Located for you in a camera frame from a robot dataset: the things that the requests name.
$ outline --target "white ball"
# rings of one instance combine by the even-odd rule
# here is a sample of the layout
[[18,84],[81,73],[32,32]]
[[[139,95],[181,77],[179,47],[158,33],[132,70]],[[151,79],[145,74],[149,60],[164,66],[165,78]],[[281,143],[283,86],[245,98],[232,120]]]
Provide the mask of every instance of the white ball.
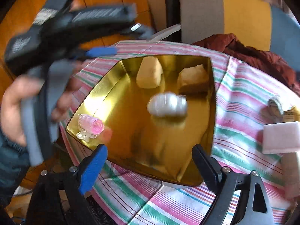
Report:
[[185,96],[165,92],[152,96],[148,102],[147,110],[151,115],[157,117],[182,117],[187,113],[188,104]]

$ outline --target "gold metal tray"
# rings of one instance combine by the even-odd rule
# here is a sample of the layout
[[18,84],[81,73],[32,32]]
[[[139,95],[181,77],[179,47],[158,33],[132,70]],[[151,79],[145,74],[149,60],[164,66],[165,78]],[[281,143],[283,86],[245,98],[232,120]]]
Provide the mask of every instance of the gold metal tray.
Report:
[[[76,134],[82,113],[100,118],[112,130],[108,160],[147,177],[169,183],[197,186],[202,178],[191,151],[201,144],[209,154],[215,127],[215,85],[209,58],[189,55],[156,55],[163,77],[156,89],[141,89],[136,75],[143,57],[119,61],[92,89],[66,127],[67,133],[94,150],[99,137],[89,143]],[[183,68],[203,64],[210,80],[208,92],[187,96],[188,112],[182,121],[162,121],[150,116],[147,103],[159,92],[178,94],[177,78]]]

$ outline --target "cut potato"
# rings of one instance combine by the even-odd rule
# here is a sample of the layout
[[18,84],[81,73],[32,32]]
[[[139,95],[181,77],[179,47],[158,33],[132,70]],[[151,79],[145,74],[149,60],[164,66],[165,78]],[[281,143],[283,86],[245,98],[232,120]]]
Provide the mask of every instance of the cut potato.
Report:
[[209,78],[203,65],[184,68],[179,73],[177,86],[180,94],[207,92]]
[[163,69],[156,57],[145,57],[136,76],[140,88],[153,89],[160,85]]

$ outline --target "dark red cloth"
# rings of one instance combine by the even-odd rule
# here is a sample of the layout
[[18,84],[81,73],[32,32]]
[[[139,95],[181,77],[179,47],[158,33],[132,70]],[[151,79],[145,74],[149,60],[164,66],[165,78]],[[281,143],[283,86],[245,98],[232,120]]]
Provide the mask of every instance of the dark red cloth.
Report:
[[300,84],[296,79],[295,71],[282,57],[273,52],[260,51],[251,46],[245,47],[234,34],[212,35],[204,40],[195,42],[193,45],[223,52],[238,58],[250,66],[269,74],[300,96]]

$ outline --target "pink sponge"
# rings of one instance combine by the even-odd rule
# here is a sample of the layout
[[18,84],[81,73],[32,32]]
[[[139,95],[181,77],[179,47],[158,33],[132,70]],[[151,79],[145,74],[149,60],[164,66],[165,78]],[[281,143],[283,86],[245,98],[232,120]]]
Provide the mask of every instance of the pink sponge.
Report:
[[300,151],[300,122],[268,124],[263,128],[262,153]]

